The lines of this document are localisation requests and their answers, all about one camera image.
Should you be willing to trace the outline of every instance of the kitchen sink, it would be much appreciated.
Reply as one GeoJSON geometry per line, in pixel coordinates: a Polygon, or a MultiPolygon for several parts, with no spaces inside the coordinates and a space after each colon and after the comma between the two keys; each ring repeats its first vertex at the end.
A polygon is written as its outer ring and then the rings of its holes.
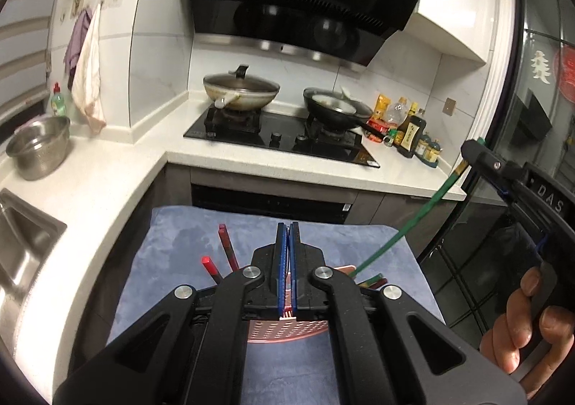
{"type": "Polygon", "coordinates": [[[0,338],[12,352],[22,303],[66,225],[0,191],[0,338]]]}

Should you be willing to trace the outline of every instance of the finger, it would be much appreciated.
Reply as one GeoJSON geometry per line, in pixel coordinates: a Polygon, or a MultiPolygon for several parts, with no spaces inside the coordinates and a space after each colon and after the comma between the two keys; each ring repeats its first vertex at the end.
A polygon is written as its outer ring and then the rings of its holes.
{"type": "Polygon", "coordinates": [[[488,360],[491,361],[495,366],[497,366],[497,360],[495,359],[495,351],[493,350],[493,330],[488,330],[487,333],[481,339],[479,344],[479,352],[488,360]]]}
{"type": "Polygon", "coordinates": [[[573,346],[575,315],[558,306],[550,306],[539,321],[541,336],[551,344],[551,349],[523,378],[521,385],[528,398],[533,397],[551,377],[573,346]]]}
{"type": "Polygon", "coordinates": [[[511,293],[507,300],[507,326],[516,348],[523,348],[531,340],[531,303],[522,289],[511,293]]]}
{"type": "Polygon", "coordinates": [[[543,277],[537,267],[531,267],[521,278],[521,290],[527,297],[534,296],[541,288],[543,277]]]}
{"type": "Polygon", "coordinates": [[[519,365],[519,350],[511,340],[507,326],[507,315],[502,314],[493,325],[493,349],[499,367],[511,374],[519,365]]]}

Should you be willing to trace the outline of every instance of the blue tablecloth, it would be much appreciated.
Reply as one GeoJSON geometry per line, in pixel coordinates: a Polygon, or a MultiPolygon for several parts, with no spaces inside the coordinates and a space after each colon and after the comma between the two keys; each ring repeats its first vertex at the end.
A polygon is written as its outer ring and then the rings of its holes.
{"type": "MultiPolygon", "coordinates": [[[[230,272],[217,234],[225,223],[238,263],[248,265],[254,249],[273,243],[277,224],[271,217],[208,211],[196,207],[162,207],[152,213],[150,229],[138,251],[120,297],[108,342],[111,342],[176,286],[213,285],[200,263],[211,256],[225,277],[230,272]]],[[[323,250],[332,267],[359,265],[397,230],[383,225],[332,225],[300,222],[303,243],[323,250]]],[[[381,272],[422,306],[443,320],[423,273],[402,238],[358,278],[381,272]]],[[[248,344],[243,405],[336,405],[337,385],[329,335],[283,344],[248,344]]]]}

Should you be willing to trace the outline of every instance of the white door frame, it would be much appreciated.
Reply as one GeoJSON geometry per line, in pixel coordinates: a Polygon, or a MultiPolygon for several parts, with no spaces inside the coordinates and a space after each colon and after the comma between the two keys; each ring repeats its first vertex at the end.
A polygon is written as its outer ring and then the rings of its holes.
{"type": "MultiPolygon", "coordinates": [[[[499,98],[501,97],[503,84],[505,83],[505,77],[507,76],[507,70],[510,64],[511,45],[513,44],[515,32],[515,0],[499,0],[496,12],[497,28],[491,68],[489,69],[485,90],[479,103],[475,120],[471,125],[468,139],[483,138],[487,134],[493,121],[495,110],[499,104],[499,98]]],[[[462,156],[459,154],[455,165],[461,160],[462,156]]],[[[459,180],[460,184],[463,183],[468,172],[462,175],[459,180]]]]}

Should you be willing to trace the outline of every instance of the metal screw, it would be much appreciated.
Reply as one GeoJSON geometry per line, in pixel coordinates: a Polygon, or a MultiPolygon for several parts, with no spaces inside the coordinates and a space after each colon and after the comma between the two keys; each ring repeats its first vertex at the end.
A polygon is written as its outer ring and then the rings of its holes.
{"type": "Polygon", "coordinates": [[[247,266],[242,273],[247,279],[255,279],[256,277],[259,277],[262,271],[256,266],[247,266]]]}
{"type": "Polygon", "coordinates": [[[334,274],[334,271],[329,267],[318,267],[313,273],[319,279],[330,279],[334,274]]]}
{"type": "Polygon", "coordinates": [[[190,286],[187,285],[180,285],[179,287],[177,287],[174,290],[174,295],[176,295],[176,298],[180,298],[181,300],[185,300],[186,298],[189,298],[190,296],[192,296],[192,293],[194,292],[194,289],[190,286]]]}
{"type": "Polygon", "coordinates": [[[390,300],[397,300],[401,296],[401,288],[395,285],[388,285],[383,289],[383,295],[390,300]]]}

